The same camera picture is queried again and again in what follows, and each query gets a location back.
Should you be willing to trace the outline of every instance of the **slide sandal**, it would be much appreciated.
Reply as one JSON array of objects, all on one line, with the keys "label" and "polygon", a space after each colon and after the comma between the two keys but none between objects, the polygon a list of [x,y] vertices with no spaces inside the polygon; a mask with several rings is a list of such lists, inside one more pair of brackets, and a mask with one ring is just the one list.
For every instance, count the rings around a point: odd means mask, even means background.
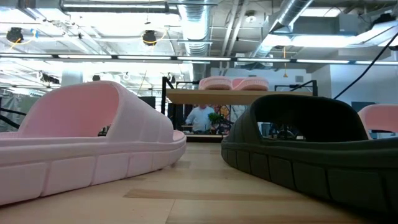
[{"label": "slide sandal", "polygon": [[369,139],[369,130],[382,130],[398,133],[398,105],[369,105],[358,112]]},{"label": "slide sandal", "polygon": [[[305,140],[264,138],[257,122],[292,125]],[[398,138],[369,140],[341,101],[263,96],[234,123],[221,155],[234,168],[308,195],[398,213]]]},{"label": "slide sandal", "polygon": [[18,132],[0,134],[0,205],[158,170],[185,146],[166,116],[118,83],[62,87],[37,100]]},{"label": "slide sandal", "polygon": [[229,78],[214,76],[203,78],[199,82],[200,90],[231,90],[232,82]]},{"label": "slide sandal", "polygon": [[233,90],[268,90],[268,80],[260,77],[235,78],[232,81]]}]

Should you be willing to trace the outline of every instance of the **person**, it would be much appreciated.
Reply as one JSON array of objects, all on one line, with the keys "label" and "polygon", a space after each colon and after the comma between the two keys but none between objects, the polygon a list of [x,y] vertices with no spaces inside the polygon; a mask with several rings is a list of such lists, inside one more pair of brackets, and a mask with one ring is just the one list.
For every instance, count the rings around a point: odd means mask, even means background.
[{"label": "person", "polygon": [[192,124],[192,131],[195,134],[205,134],[211,129],[209,114],[214,110],[207,105],[199,105],[194,108],[185,120],[185,124]]}]

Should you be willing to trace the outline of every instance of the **wooden shelf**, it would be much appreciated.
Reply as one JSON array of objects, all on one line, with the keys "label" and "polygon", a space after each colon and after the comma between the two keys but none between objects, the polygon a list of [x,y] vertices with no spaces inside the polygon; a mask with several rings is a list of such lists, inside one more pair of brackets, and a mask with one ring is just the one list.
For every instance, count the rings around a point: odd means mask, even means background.
[{"label": "wooden shelf", "polygon": [[312,96],[310,92],[295,91],[166,90],[166,96],[175,104],[249,105],[259,97],[274,94]]}]

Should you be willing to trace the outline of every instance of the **dark green slide sandal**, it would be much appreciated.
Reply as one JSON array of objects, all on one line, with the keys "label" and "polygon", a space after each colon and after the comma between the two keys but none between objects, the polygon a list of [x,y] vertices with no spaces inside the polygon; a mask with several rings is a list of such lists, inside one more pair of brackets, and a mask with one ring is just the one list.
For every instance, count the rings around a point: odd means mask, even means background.
[{"label": "dark green slide sandal", "polygon": [[[264,138],[257,122],[294,126],[304,139]],[[230,166],[264,180],[352,207],[398,214],[398,138],[369,140],[357,113],[343,102],[263,96],[234,123],[221,148]]]}]

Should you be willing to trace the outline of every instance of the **pink object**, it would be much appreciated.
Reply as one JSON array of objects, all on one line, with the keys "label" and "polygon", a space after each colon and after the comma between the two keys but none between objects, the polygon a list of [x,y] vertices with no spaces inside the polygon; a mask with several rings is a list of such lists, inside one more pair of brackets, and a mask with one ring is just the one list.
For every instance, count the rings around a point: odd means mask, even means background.
[{"label": "pink object", "polygon": [[365,130],[371,139],[368,130],[383,130],[398,133],[398,105],[369,105],[359,113]]},{"label": "pink object", "polygon": [[167,117],[118,83],[59,88],[36,102],[18,132],[0,134],[0,205],[161,169],[185,147]]},{"label": "pink object", "polygon": [[265,78],[249,77],[235,78],[232,81],[233,90],[268,90],[268,81]]},{"label": "pink object", "polygon": [[230,90],[232,82],[229,78],[222,76],[214,76],[203,78],[199,82],[200,90]]}]

